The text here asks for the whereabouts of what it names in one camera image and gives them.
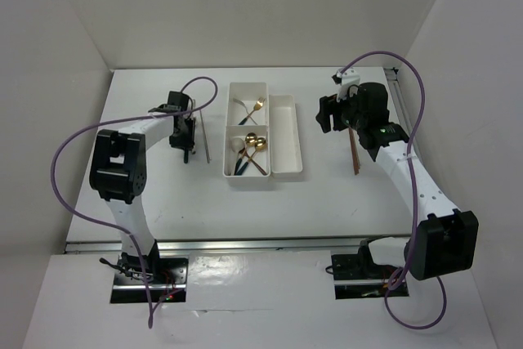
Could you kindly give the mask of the large silver fork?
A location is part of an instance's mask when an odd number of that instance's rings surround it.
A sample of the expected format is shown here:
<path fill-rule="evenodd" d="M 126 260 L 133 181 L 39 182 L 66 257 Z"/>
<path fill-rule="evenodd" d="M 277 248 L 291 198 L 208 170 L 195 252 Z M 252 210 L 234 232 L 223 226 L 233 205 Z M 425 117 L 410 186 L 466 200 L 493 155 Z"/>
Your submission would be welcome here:
<path fill-rule="evenodd" d="M 251 121 L 255 125 L 259 125 L 258 122 L 255 119 L 253 119 L 251 115 L 249 115 L 248 107 L 245 105 L 245 103 L 243 101 L 241 101 L 237 98 L 233 98 L 232 101 L 235 104 L 240 105 L 244 109 L 244 112 L 245 112 L 244 118 L 246 118 L 246 120 L 243 123 L 240 122 L 239 125 L 245 125 L 247 123 L 247 121 Z"/>

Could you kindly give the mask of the white divided utensil tray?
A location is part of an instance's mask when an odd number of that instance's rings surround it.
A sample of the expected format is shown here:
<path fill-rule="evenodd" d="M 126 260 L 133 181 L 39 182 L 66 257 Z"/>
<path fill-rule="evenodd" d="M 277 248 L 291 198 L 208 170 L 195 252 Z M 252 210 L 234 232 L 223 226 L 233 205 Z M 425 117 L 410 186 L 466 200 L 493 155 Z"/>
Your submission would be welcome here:
<path fill-rule="evenodd" d="M 232 99 L 237 98 L 245 103 L 250 112 L 254 104 L 260 97 L 266 99 L 264 106 L 255 112 L 252 116 L 259 125 L 255 125 L 251 121 L 247 121 L 245 125 L 239 126 L 238 123 L 244 118 L 244 109 L 235 104 Z M 238 176 L 230 175 L 232 151 L 230 149 L 230 139 L 240 137 L 244 139 L 250 132 L 254 132 L 258 137 L 266 138 L 266 148 L 256 154 L 254 160 L 264 168 L 268 176 L 263 176 L 250 163 L 244 174 Z M 248 148 L 248 155 L 254 151 L 254 146 Z M 248 161 L 247 154 L 243 157 L 240 167 Z M 223 154 L 223 174 L 230 186 L 259 186 L 269 180 L 271 175 L 270 168 L 270 137 L 269 137 L 269 88 L 263 82 L 246 82 L 246 83 L 231 83 L 229 85 L 226 102 L 226 126 L 224 136 L 224 154 Z"/>

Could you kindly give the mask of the white narrow tray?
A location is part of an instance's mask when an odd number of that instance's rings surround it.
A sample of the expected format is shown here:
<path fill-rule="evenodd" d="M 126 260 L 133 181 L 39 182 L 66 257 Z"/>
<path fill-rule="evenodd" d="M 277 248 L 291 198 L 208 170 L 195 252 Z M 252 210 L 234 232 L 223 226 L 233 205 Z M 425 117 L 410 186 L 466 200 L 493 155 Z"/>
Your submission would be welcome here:
<path fill-rule="evenodd" d="M 297 177 L 303 164 L 292 95 L 269 95 L 269 137 L 272 176 L 281 179 Z"/>

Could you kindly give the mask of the white plastic spoon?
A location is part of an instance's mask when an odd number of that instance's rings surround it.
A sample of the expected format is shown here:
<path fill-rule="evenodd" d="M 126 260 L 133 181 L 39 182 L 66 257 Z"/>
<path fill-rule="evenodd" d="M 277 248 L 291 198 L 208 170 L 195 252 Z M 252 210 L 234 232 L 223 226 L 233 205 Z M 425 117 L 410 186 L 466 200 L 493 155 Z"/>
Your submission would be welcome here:
<path fill-rule="evenodd" d="M 239 157 L 239 152 L 244 148 L 244 141 L 240 137 L 230 139 L 230 149 L 232 151 L 230 175 L 233 176 L 236 172 L 236 162 Z"/>

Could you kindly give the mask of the aluminium side rail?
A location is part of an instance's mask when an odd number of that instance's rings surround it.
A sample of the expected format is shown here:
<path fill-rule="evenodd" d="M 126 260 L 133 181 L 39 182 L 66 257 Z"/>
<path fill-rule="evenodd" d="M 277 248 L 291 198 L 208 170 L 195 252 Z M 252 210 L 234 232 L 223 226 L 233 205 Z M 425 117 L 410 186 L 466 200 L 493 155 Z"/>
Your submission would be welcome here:
<path fill-rule="evenodd" d="M 385 67 L 383 70 L 399 124 L 410 134 L 413 131 L 413 122 L 411 121 L 411 113 L 405 99 L 404 84 L 400 77 L 400 70 L 396 67 Z"/>

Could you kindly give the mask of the gold fork green handle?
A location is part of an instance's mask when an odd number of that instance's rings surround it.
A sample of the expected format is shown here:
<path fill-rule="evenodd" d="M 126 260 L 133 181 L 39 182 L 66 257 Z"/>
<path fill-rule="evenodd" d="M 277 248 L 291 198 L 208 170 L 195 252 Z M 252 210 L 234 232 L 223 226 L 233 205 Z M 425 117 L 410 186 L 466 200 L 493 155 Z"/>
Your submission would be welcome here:
<path fill-rule="evenodd" d="M 254 104 L 253 109 L 248 112 L 248 114 L 238 123 L 239 126 L 244 125 L 249 119 L 252 118 L 253 114 L 260 110 L 264 104 L 266 99 L 264 97 L 260 97 L 257 102 Z"/>

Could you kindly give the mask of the aluminium front rail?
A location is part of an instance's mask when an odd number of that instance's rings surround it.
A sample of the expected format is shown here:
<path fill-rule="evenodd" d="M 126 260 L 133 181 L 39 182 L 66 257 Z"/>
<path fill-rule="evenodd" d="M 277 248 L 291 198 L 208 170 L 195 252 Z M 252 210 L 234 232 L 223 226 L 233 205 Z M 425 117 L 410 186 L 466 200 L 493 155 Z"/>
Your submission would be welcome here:
<path fill-rule="evenodd" d="M 158 240 L 159 253 L 166 257 L 188 255 L 190 253 L 249 253 L 273 251 L 328 250 L 335 253 L 356 252 L 365 239 L 377 239 L 374 236 L 324 236 L 296 238 L 259 238 L 259 239 L 185 239 Z"/>

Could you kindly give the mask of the gold spoon green handle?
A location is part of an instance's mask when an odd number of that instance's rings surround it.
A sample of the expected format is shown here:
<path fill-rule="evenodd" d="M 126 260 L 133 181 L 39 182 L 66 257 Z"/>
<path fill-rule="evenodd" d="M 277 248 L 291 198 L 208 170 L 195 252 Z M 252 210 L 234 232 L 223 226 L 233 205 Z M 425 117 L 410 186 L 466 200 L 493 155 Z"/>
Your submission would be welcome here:
<path fill-rule="evenodd" d="M 254 144 L 257 140 L 257 134 L 254 132 L 250 132 L 242 140 L 244 141 L 244 148 L 239 152 L 239 157 L 238 157 L 238 160 L 236 162 L 236 167 L 235 167 L 236 172 L 240 168 L 240 165 L 243 161 L 243 157 L 248 153 L 248 148 L 254 146 Z"/>
<path fill-rule="evenodd" d="M 254 157 L 256 156 L 257 153 L 259 152 L 262 152 L 265 148 L 266 148 L 266 145 L 267 145 L 267 142 L 266 142 L 266 138 L 265 137 L 258 137 L 255 144 L 254 144 L 254 151 L 253 153 L 249 156 L 248 158 L 248 161 L 246 163 L 244 163 L 240 169 L 236 172 L 236 174 L 238 176 L 241 176 L 244 174 L 245 170 L 247 169 L 248 165 L 250 163 L 255 163 L 257 164 L 257 162 L 254 160 Z"/>

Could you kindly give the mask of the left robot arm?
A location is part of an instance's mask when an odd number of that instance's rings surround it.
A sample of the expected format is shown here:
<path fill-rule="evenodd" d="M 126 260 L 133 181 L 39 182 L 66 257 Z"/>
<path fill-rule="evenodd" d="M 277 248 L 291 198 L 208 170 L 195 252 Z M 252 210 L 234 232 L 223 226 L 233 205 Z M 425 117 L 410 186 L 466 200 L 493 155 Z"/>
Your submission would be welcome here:
<path fill-rule="evenodd" d="M 119 266 L 132 271 L 144 283 L 158 279 L 162 262 L 157 240 L 147 224 L 141 195 L 147 182 L 146 152 L 168 139 L 171 148 L 183 152 L 188 164 L 195 152 L 196 119 L 176 116 L 195 108 L 184 92 L 169 92 L 165 104 L 150 110 L 150 117 L 119 130 L 102 129 L 96 135 L 89 183 L 107 203 L 115 225 L 124 228 Z"/>

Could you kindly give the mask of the dark wooden spoon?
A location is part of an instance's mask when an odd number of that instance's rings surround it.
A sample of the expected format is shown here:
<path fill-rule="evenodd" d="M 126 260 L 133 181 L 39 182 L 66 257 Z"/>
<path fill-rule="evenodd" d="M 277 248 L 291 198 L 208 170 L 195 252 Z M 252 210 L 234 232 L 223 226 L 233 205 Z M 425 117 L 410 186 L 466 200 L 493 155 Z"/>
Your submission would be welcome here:
<path fill-rule="evenodd" d="M 247 157 L 248 157 L 248 162 L 247 163 L 252 163 L 254 165 L 254 167 L 260 172 L 261 175 L 263 176 L 268 176 L 266 170 L 264 168 L 261 167 L 261 165 L 259 165 L 254 159 L 254 154 L 253 155 L 248 155 L 247 154 Z"/>

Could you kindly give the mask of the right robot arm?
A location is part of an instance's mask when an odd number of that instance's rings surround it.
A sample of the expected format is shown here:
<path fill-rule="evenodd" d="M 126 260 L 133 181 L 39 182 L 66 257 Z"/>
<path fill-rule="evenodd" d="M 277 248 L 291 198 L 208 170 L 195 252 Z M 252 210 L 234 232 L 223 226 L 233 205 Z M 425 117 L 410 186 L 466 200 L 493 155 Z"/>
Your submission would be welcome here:
<path fill-rule="evenodd" d="M 404 268 L 416 280 L 472 267 L 479 222 L 440 190 L 417 155 L 409 136 L 390 119 L 388 93 L 381 83 L 352 85 L 340 98 L 323 96 L 315 119 L 324 133 L 356 131 L 361 147 L 390 177 L 410 212 L 415 232 L 409 237 L 367 239 L 356 258 L 358 271 L 374 277 L 384 266 Z"/>

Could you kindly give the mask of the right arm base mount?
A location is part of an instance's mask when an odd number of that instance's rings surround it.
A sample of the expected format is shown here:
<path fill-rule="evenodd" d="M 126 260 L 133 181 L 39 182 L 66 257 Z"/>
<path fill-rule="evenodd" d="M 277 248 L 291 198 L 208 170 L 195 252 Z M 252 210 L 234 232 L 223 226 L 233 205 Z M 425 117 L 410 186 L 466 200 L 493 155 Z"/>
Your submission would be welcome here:
<path fill-rule="evenodd" d="M 337 300 L 384 298 L 394 266 L 377 265 L 366 242 L 356 253 L 334 254 L 325 272 L 333 277 Z"/>

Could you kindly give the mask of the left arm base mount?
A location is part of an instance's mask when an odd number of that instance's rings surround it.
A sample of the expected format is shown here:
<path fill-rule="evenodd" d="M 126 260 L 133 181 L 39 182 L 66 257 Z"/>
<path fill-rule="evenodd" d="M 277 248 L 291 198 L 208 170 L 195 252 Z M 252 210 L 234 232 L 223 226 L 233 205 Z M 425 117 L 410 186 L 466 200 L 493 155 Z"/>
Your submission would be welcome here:
<path fill-rule="evenodd" d="M 159 247 L 153 246 L 144 256 L 145 275 L 138 257 L 121 253 L 116 262 L 101 257 L 99 262 L 115 271 L 110 302 L 112 304 L 147 303 L 143 279 L 150 288 L 153 304 L 186 301 L 187 257 L 160 257 Z"/>

